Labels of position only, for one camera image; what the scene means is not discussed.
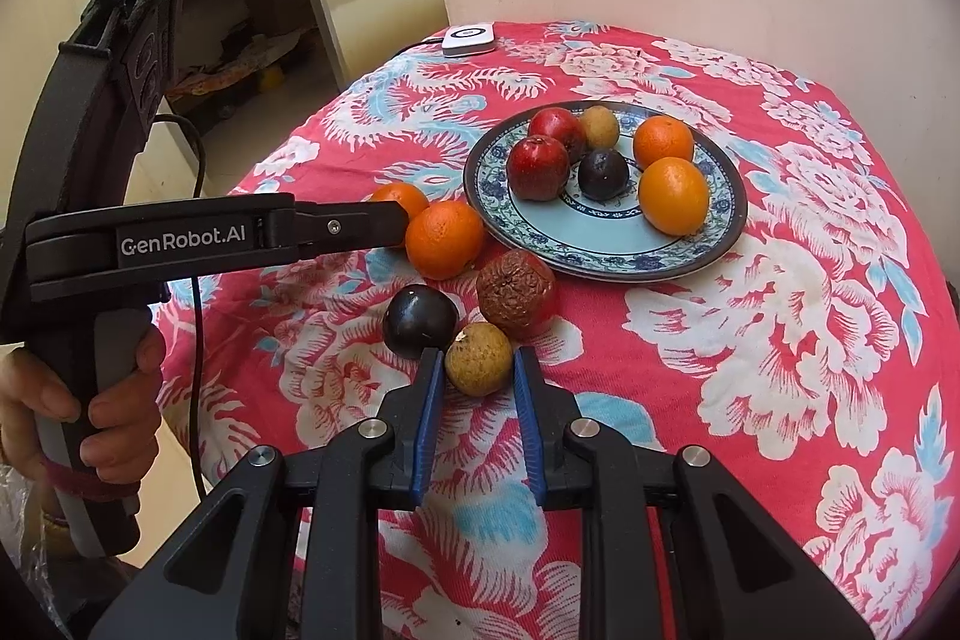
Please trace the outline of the person's left hand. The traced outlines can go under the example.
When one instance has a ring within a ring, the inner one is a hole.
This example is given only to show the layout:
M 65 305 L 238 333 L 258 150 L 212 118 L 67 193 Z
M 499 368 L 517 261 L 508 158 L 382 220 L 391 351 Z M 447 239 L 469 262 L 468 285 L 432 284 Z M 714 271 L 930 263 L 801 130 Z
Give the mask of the person's left hand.
M 65 383 L 24 347 L 2 356 L 2 461 L 31 481 L 44 481 L 46 468 L 36 431 L 36 414 L 59 424 L 87 420 L 94 434 L 80 445 L 82 463 L 106 484 L 133 484 L 146 476 L 160 447 L 156 404 L 163 335 L 150 326 L 137 349 L 132 374 L 93 401 L 78 401 Z

